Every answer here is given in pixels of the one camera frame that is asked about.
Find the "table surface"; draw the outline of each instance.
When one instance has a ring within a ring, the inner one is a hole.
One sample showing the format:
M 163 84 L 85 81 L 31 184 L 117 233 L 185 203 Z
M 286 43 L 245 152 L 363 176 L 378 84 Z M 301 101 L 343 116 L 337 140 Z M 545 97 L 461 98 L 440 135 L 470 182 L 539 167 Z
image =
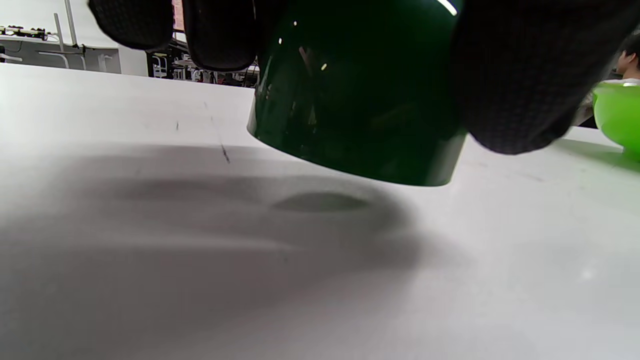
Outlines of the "table surface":
M 0 358 L 640 354 L 640 165 L 595 130 L 469 138 L 450 185 L 415 188 L 262 145 L 249 89 L 0 83 Z

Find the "black hair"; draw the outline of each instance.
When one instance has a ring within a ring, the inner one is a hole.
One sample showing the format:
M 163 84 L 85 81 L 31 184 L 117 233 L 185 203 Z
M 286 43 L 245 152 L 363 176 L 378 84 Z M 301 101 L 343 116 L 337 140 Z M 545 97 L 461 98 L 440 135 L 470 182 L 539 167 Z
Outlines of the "black hair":
M 640 33 L 629 36 L 622 47 L 620 48 L 625 52 L 627 56 L 636 54 L 640 58 Z M 637 68 L 640 70 L 640 61 L 638 61 Z

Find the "green bowl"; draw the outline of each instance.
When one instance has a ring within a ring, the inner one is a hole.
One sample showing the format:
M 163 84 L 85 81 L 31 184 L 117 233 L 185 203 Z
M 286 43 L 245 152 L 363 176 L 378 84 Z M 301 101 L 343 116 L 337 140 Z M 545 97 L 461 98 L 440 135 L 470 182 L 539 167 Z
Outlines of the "green bowl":
M 600 83 L 593 90 L 596 125 L 625 155 L 640 161 L 640 85 Z

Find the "dark green cup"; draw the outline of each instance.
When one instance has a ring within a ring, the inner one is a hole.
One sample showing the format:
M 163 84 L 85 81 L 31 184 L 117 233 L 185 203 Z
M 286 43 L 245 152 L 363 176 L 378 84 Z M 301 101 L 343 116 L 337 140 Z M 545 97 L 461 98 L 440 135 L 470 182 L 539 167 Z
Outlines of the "dark green cup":
M 249 132 L 350 174 L 447 184 L 465 138 L 449 72 L 461 6 L 293 0 L 259 59 Z

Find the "cable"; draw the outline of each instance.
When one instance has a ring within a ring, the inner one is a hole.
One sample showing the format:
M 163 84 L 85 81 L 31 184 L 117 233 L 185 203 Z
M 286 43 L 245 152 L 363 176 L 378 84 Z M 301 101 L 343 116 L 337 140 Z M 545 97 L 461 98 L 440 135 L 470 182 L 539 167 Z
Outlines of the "cable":
M 4 50 L 5 50 L 5 51 L 8 51 L 8 52 L 10 52 L 10 53 L 19 53 L 19 52 L 20 52 L 20 50 L 22 50 L 22 43 L 23 43 L 23 42 L 24 42 L 24 41 L 19 41 L 20 46 L 18 47 L 18 49 L 17 49 L 17 50 L 9 50 L 9 49 L 7 49 L 7 48 L 6 48 L 6 46 L 4 47 Z
M 246 84 L 246 73 L 249 71 L 249 67 L 244 71 L 244 79 L 242 79 L 242 87 L 244 88 L 244 84 Z

